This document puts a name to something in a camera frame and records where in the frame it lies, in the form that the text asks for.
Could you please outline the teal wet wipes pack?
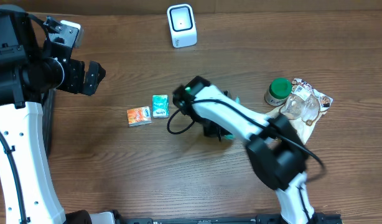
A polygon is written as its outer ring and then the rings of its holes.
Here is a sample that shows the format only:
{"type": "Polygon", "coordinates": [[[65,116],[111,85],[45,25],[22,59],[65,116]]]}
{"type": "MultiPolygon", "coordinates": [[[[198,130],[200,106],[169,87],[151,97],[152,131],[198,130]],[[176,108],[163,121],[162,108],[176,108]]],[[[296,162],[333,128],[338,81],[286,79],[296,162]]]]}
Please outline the teal wet wipes pack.
{"type": "MultiPolygon", "coordinates": [[[[235,98],[235,102],[238,103],[238,104],[240,104],[240,98],[239,98],[239,96],[237,96],[237,97],[235,98]]],[[[232,134],[226,134],[226,135],[224,135],[224,137],[225,137],[225,139],[227,139],[227,140],[234,140],[234,139],[235,139],[235,136],[232,135],[232,134]]]]}

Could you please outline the small green white packet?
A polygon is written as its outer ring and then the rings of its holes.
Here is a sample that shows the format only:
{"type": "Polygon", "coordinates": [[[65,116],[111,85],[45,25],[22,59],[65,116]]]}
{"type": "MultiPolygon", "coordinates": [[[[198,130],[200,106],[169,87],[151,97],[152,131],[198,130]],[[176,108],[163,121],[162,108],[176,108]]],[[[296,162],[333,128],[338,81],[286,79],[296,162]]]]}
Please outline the small green white packet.
{"type": "Polygon", "coordinates": [[[152,117],[168,118],[169,117],[169,97],[168,95],[152,96],[152,117]]]}

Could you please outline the orange packet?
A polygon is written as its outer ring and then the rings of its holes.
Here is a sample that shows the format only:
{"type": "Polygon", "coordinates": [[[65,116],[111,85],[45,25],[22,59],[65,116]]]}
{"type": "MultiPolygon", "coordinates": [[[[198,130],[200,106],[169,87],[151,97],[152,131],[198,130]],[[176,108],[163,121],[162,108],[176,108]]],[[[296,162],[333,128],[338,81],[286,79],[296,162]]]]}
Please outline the orange packet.
{"type": "Polygon", "coordinates": [[[148,106],[128,109],[127,116],[130,127],[152,123],[151,111],[148,106]]]}

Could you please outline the round can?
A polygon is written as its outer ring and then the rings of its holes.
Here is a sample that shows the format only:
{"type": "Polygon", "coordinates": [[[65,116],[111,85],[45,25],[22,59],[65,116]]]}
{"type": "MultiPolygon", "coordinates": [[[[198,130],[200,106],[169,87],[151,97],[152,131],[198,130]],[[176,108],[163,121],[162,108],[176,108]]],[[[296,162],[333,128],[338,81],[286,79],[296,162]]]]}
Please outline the round can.
{"type": "Polygon", "coordinates": [[[292,84],[285,78],[277,78],[269,85],[264,99],[266,103],[272,106],[282,105],[292,91],[292,84]]]}

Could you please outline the brown white snack bag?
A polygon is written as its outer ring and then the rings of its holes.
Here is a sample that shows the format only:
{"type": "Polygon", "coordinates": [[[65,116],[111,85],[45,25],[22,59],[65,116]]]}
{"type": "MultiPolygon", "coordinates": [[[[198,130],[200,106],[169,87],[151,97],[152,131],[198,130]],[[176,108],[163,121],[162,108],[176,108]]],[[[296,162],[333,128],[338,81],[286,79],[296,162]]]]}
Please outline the brown white snack bag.
{"type": "Polygon", "coordinates": [[[333,98],[319,92],[301,78],[291,81],[292,90],[284,104],[275,107],[268,116],[285,115],[303,144],[310,138],[316,122],[328,111],[333,98]]]}

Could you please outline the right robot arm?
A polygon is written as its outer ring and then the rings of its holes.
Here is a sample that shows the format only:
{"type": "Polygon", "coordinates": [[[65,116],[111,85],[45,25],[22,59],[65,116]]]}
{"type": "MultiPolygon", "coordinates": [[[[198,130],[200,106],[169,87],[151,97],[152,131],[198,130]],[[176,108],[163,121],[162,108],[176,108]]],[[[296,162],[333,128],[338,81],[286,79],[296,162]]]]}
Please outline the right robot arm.
{"type": "Polygon", "coordinates": [[[258,179],[275,191],[286,223],[313,223],[315,211],[305,189],[306,161],[313,156],[284,115],[271,118],[226,96],[196,76],[176,88],[173,104],[193,122],[224,129],[240,140],[258,179]]]}

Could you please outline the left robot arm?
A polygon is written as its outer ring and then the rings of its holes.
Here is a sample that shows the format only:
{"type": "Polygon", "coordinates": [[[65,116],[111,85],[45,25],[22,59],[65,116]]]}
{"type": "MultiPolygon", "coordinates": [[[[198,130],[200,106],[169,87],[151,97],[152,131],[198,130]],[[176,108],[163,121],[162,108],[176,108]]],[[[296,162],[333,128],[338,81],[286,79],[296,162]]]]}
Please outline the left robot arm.
{"type": "Polygon", "coordinates": [[[105,77],[97,62],[71,58],[79,24],[45,21],[0,5],[0,180],[7,223],[113,223],[111,212],[67,213],[52,183],[43,139],[43,104],[51,90],[93,95],[105,77]]]}

